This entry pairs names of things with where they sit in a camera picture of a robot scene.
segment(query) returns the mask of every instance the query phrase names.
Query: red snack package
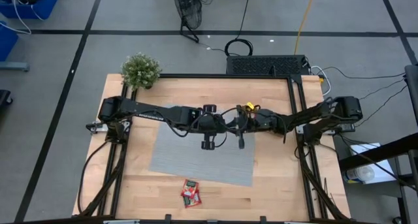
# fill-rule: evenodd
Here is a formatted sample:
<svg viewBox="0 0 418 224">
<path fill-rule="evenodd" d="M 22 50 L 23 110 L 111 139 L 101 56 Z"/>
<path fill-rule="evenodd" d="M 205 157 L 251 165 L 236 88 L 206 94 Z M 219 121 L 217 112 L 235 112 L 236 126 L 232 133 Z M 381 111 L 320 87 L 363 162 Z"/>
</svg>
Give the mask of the red snack package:
<svg viewBox="0 0 418 224">
<path fill-rule="evenodd" d="M 184 201 L 185 208 L 190 208 L 190 207 L 193 207 L 202 203 L 202 200 L 199 196 L 199 191 L 195 193 L 195 196 L 192 199 L 189 197 L 183 197 L 183 201 Z"/>
<path fill-rule="evenodd" d="M 186 181 L 184 181 L 184 185 L 182 189 L 182 196 L 189 197 L 192 199 L 195 196 L 198 186 L 199 186 L 198 182 L 194 182 L 194 181 L 186 179 Z"/>
</svg>

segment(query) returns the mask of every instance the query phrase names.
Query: floor tile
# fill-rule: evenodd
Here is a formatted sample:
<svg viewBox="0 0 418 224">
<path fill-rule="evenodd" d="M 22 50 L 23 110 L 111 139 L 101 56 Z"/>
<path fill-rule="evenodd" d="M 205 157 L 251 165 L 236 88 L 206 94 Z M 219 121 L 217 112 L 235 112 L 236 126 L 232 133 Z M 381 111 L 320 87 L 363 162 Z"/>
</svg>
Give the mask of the floor tile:
<svg viewBox="0 0 418 224">
<path fill-rule="evenodd" d="M 345 189 L 351 217 L 357 221 L 391 224 L 399 216 L 397 198 L 370 194 L 357 184 L 347 184 Z"/>
<path fill-rule="evenodd" d="M 389 0 L 404 32 L 418 32 L 416 0 Z"/>
<path fill-rule="evenodd" d="M 24 19 L 30 29 L 84 29 L 94 0 L 58 0 L 50 17 L 45 21 Z M 24 29 L 18 19 L 7 19 L 0 14 L 0 20 L 16 29 Z"/>
<path fill-rule="evenodd" d="M 79 40 L 78 35 L 21 36 L 8 61 L 26 61 L 31 70 L 0 72 L 0 89 L 14 96 L 1 120 L 1 223 L 14 221 Z"/>
<path fill-rule="evenodd" d="M 414 51 L 415 57 L 418 57 L 418 38 L 408 38 L 408 42 L 411 45 L 412 51 Z"/>
<path fill-rule="evenodd" d="M 308 1 L 249 0 L 243 30 L 297 31 Z M 213 0 L 203 5 L 198 29 L 239 30 L 245 4 L 246 0 Z M 174 0 L 102 0 L 93 29 L 177 30 L 179 26 Z M 314 0 L 304 31 L 395 29 L 382 0 Z"/>
<path fill-rule="evenodd" d="M 233 37 L 200 38 L 213 48 L 222 48 Z M 291 54 L 295 45 L 294 37 L 242 38 L 253 43 L 255 54 Z M 225 54 L 197 45 L 181 36 L 89 36 L 27 220 L 68 217 L 71 213 L 90 138 L 84 126 L 95 118 L 106 75 L 118 72 L 125 56 L 139 51 L 159 60 L 163 71 L 167 73 L 224 73 Z M 245 46 L 234 44 L 230 51 L 245 54 L 247 50 Z M 334 65 L 353 76 L 397 74 L 402 72 L 402 63 L 408 63 L 398 38 L 302 37 L 299 53 L 306 54 L 311 65 Z M 361 97 L 394 81 L 348 80 L 332 70 L 326 73 L 332 83 L 337 83 L 332 85 L 332 96 Z M 399 83 L 393 89 L 363 101 L 364 115 L 371 114 L 389 94 L 401 87 Z M 408 92 L 404 91 L 376 117 L 359 127 L 356 133 L 347 136 L 381 143 L 395 140 L 416 130 L 416 124 L 411 120 L 412 114 Z"/>
</svg>

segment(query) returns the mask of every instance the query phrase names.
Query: wooden tabletop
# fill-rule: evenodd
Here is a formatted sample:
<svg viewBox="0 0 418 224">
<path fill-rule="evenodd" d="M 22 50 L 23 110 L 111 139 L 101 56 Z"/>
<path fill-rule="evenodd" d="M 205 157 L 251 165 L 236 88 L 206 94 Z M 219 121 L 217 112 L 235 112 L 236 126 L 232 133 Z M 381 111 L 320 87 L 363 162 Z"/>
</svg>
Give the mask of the wooden tabletop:
<svg viewBox="0 0 418 224">
<path fill-rule="evenodd" d="M 302 79 L 308 107 L 322 101 L 318 77 L 303 76 Z M 120 95 L 121 89 L 121 76 L 109 74 L 102 99 Z M 299 104 L 296 85 L 294 89 Z M 177 104 L 202 107 L 204 104 L 216 104 L 220 109 L 252 102 L 280 114 L 291 114 L 286 80 L 162 78 L 152 89 L 138 91 L 137 101 L 159 106 Z M 194 220 L 257 221 L 260 216 L 266 216 L 269 221 L 309 220 L 302 172 L 298 159 L 293 155 L 297 146 L 294 132 L 287 134 L 285 144 L 280 135 L 255 134 L 253 187 L 196 180 L 200 183 L 202 204 L 185 209 L 180 197 L 185 178 L 148 170 L 160 124 L 144 118 L 133 119 L 117 218 L 164 219 L 165 214 L 171 214 L 173 219 Z M 93 135 L 88 155 L 104 139 L 104 133 Z M 321 142 L 334 147 L 330 136 L 323 136 Z M 86 169 L 82 190 L 83 208 L 102 186 L 109 147 L 97 153 Z M 322 181 L 327 179 L 328 193 L 332 194 L 342 213 L 349 216 L 335 152 L 323 147 L 316 147 L 316 152 Z M 110 188 L 105 213 L 110 210 L 112 193 L 113 189 Z M 312 196 L 319 217 L 315 192 Z"/>
</svg>

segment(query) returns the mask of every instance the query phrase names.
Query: gray mat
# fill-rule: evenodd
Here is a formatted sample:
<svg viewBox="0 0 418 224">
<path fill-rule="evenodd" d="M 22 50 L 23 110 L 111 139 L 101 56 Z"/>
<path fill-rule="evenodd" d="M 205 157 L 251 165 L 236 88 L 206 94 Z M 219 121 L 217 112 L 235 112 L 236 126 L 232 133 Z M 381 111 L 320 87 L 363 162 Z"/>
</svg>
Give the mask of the gray mat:
<svg viewBox="0 0 418 224">
<path fill-rule="evenodd" d="M 233 119 L 230 112 L 225 121 Z M 219 145 L 225 135 L 215 137 Z M 244 135 L 245 148 L 238 148 L 238 138 L 228 133 L 225 143 L 213 151 L 202 150 L 203 135 L 176 136 L 166 123 L 161 123 L 155 141 L 149 170 L 187 178 L 197 178 L 234 185 L 252 186 L 255 136 Z"/>
</svg>

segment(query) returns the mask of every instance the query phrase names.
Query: green plant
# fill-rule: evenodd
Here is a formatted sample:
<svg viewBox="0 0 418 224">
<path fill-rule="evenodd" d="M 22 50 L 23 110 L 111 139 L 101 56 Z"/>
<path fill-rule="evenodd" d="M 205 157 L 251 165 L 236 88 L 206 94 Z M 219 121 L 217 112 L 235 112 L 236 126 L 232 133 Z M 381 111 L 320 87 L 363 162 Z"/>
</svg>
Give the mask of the green plant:
<svg viewBox="0 0 418 224">
<path fill-rule="evenodd" d="M 127 60 L 122 63 L 121 68 L 123 82 L 133 89 L 151 88 L 161 72 L 158 61 L 141 53 L 127 56 Z"/>
</svg>

